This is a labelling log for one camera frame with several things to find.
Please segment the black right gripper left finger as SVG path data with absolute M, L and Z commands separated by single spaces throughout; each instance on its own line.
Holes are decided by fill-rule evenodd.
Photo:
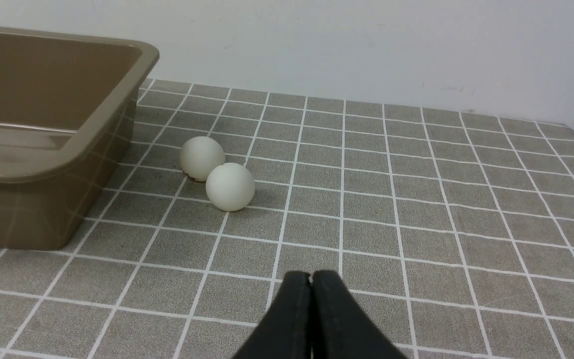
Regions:
M 235 359 L 309 359 L 311 305 L 309 273 L 289 271 L 257 327 Z

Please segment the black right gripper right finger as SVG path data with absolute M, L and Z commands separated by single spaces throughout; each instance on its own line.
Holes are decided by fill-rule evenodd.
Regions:
M 315 304 L 312 354 L 315 359 L 405 359 L 358 305 L 339 274 L 313 274 Z

